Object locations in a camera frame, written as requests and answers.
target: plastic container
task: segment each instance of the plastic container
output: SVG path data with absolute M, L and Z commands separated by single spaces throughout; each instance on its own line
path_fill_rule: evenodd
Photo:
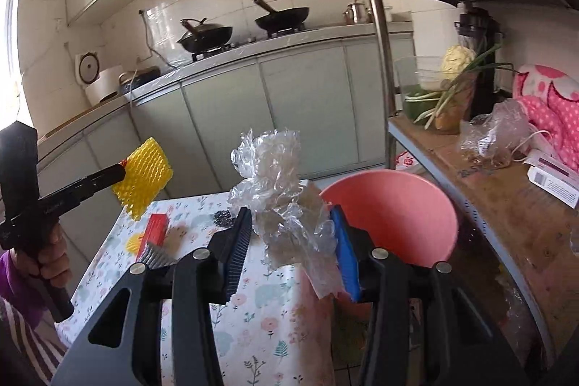
M 321 197 L 340 204 L 351 226 L 369 232 L 376 246 L 404 262 L 432 267 L 447 260 L 458 221 L 444 192 L 431 182 L 397 170 L 368 170 L 331 184 Z
M 441 56 L 409 56 L 394 62 L 402 98 L 402 111 L 419 126 L 425 126 L 429 117 L 425 112 L 435 108 L 442 94 L 449 89 L 458 73 L 442 72 Z M 428 128 L 444 134 L 458 134 L 460 120 L 468 114 L 474 96 L 477 73 L 460 85 L 448 101 L 440 117 Z

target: hand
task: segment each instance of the hand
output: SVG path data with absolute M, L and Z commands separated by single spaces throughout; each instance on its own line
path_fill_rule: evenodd
M 50 280 L 55 288 L 64 288 L 72 278 L 70 261 L 67 255 L 67 241 L 63 236 L 60 223 L 50 233 L 50 244 L 38 253 L 38 262 L 21 250 L 10 250 L 14 266 L 23 276 L 38 276 Z

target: pink polka dot cloth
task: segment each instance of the pink polka dot cloth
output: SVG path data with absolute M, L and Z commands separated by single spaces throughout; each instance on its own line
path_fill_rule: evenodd
M 546 139 L 560 160 L 579 170 L 579 83 L 552 67 L 525 65 L 515 77 L 513 97 L 533 125 L 551 133 Z

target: cardboard box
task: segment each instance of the cardboard box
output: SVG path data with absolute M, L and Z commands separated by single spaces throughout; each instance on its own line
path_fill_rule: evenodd
M 525 160 L 531 164 L 527 175 L 536 186 L 548 191 L 571 208 L 579 201 L 579 174 L 549 155 L 531 150 Z

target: wok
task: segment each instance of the wok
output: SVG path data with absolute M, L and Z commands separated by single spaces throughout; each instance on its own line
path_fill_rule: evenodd
M 276 11 L 264 0 L 252 1 L 262 9 L 269 12 L 268 15 L 255 20 L 257 26 L 267 31 L 268 34 L 296 28 L 308 18 L 310 13 L 309 7 L 296 7 L 293 9 L 285 9 L 283 11 Z
M 181 25 L 187 29 L 181 39 L 177 42 L 181 46 L 196 55 L 205 51 L 221 48 L 231 38 L 233 27 L 224 27 L 219 24 L 206 24 L 203 20 L 182 19 Z M 193 26 L 189 22 L 195 21 L 199 25 Z

